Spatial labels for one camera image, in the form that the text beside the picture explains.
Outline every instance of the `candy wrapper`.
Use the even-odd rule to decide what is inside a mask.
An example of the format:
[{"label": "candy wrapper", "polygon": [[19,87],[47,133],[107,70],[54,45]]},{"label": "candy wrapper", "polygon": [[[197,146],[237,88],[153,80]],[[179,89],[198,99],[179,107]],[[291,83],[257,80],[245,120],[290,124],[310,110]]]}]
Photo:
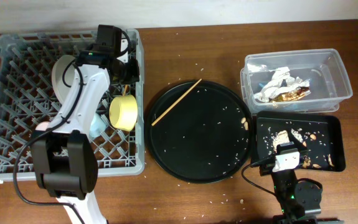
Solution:
[{"label": "candy wrapper", "polygon": [[309,80],[293,78],[288,67],[274,70],[271,81],[259,93],[254,94],[256,100],[264,103],[295,101],[309,95]]}]

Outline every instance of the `rectangular black tray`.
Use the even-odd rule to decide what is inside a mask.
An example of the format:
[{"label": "rectangular black tray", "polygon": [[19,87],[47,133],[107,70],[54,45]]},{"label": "rectangular black tray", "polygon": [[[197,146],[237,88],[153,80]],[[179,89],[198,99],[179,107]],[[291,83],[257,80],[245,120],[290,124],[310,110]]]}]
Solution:
[{"label": "rectangular black tray", "polygon": [[[253,151],[252,162],[268,156],[270,151],[274,153],[272,136],[283,130],[290,132],[294,129],[306,141],[307,156],[311,160],[311,165],[306,169],[340,172],[346,168],[341,123],[334,116],[261,111],[257,114],[255,125],[257,150]],[[311,140],[309,133],[314,134],[316,140]],[[328,163],[328,154],[331,155],[334,167]]]}]

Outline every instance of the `black plate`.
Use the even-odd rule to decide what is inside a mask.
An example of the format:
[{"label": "black plate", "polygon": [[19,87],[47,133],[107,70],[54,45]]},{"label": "black plate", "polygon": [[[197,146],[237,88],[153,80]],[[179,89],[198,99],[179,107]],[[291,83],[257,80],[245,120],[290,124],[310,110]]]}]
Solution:
[{"label": "black plate", "polygon": [[[195,82],[168,90],[150,109],[144,128],[146,144],[156,162],[186,182],[210,183],[230,177],[255,145],[252,116],[228,88],[200,82],[155,126],[151,123]],[[246,117],[249,130],[241,119]]]},{"label": "black plate", "polygon": [[[266,157],[270,151],[274,153],[271,137],[280,131],[293,129],[306,141],[307,156],[311,160],[307,169],[340,172],[346,168],[341,123],[334,116],[262,111],[257,115],[256,126],[257,151],[252,155],[252,162]],[[310,138],[311,134],[316,136],[316,140]],[[329,154],[334,167],[328,163]]]}]

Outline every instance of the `white wall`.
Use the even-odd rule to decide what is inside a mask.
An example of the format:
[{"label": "white wall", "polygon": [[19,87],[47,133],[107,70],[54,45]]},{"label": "white wall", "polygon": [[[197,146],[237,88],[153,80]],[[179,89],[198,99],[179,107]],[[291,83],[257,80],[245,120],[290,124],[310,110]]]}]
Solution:
[{"label": "white wall", "polygon": [[0,33],[358,19],[358,0],[0,0]]}]

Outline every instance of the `crumpled paper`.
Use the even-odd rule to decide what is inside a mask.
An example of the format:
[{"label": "crumpled paper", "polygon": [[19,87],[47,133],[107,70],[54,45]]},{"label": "crumpled paper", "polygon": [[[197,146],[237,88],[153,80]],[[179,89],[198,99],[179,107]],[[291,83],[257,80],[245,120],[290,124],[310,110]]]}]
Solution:
[{"label": "crumpled paper", "polygon": [[288,67],[281,67],[272,71],[275,71],[275,73],[273,74],[271,81],[268,82],[259,93],[254,94],[253,97],[256,100],[268,103],[280,94],[294,91],[299,87],[310,86],[310,80],[304,81],[299,77],[291,77],[290,69]]}]

